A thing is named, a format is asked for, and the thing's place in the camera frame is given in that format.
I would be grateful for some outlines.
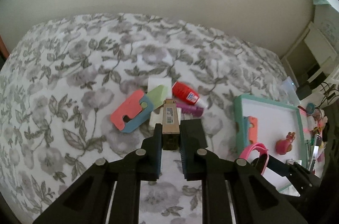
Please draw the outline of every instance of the bottle label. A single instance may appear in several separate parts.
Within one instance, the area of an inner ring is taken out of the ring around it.
[[[166,108],[166,124],[173,124],[173,107]]]
[[[194,94],[193,92],[190,92],[186,99],[189,100],[192,103],[196,103],[197,100],[199,99],[199,97],[196,94]]]

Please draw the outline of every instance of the purple toy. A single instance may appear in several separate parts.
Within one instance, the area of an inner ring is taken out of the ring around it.
[[[204,109],[201,107],[196,107],[194,105],[188,105],[188,104],[183,104],[183,103],[177,103],[177,107],[181,108],[181,113],[184,114],[192,114],[193,116],[196,117],[201,117],[201,115],[204,112]]]

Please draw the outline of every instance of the white bottle cap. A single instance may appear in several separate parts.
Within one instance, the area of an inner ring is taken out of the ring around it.
[[[208,107],[208,104],[207,102],[205,102],[203,99],[201,98],[198,98],[197,102],[194,104],[195,106],[197,107],[201,107],[203,109],[207,108]]]

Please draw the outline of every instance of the blue foam piece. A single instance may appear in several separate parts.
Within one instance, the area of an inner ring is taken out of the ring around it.
[[[250,129],[250,120],[248,117],[244,117],[244,143],[245,146],[249,146],[250,145],[250,141],[249,141],[249,129]]]
[[[142,102],[147,103],[147,107],[143,109],[138,115],[136,115],[129,122],[126,122],[125,127],[123,130],[121,130],[121,132],[130,133],[133,130],[137,129],[143,122],[150,118],[150,114],[154,110],[154,105],[151,102],[150,98],[148,98],[146,95],[144,95],[140,99],[139,103],[141,104]]]

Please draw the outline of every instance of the pink strap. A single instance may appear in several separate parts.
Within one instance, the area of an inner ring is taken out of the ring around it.
[[[268,149],[265,147],[263,143],[255,143],[245,147],[245,149],[240,154],[239,158],[247,160],[247,158],[249,157],[250,153],[253,150],[259,151],[260,155],[268,153]]]

